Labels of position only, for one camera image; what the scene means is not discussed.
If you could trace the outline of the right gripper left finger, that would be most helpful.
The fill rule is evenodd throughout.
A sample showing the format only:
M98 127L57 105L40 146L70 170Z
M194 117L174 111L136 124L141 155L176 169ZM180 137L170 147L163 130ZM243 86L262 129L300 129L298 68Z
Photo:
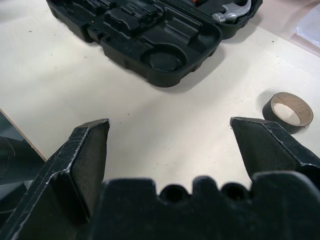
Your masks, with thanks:
M109 129L104 118L73 130L0 227L0 240L76 240L104 178Z

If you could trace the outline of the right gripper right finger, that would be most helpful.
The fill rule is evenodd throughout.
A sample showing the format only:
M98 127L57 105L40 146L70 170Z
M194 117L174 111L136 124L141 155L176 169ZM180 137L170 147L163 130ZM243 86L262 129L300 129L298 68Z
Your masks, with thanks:
M320 179L320 158L273 121L232 117L233 130L250 178L270 171L295 171Z

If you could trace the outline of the silver hammer head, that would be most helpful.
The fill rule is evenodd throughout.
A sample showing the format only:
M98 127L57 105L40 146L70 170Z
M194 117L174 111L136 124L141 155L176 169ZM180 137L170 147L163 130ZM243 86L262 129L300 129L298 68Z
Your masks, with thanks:
M212 18L220 23L234 23L238 18L245 16L251 9L252 0L247 0L245 5L235 3L224 4L222 7L224 12L212 14Z

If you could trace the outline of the black plastic tool case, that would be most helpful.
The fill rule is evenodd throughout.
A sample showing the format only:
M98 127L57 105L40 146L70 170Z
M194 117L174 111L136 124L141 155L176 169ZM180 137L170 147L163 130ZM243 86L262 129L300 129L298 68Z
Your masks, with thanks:
M263 0L234 23L212 14L247 0L46 0L52 15L106 57L156 87L169 88L196 71L223 40L257 13Z

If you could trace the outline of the black tape roll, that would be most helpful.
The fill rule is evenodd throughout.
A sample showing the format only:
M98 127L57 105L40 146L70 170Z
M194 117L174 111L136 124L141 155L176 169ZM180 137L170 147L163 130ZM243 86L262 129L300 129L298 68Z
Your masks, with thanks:
M276 113L276 104L287 106L297 115L299 123L290 123ZM262 115L266 121L276 122L288 133L296 134L308 127L314 119L311 107L300 97L289 92L278 92L263 106Z

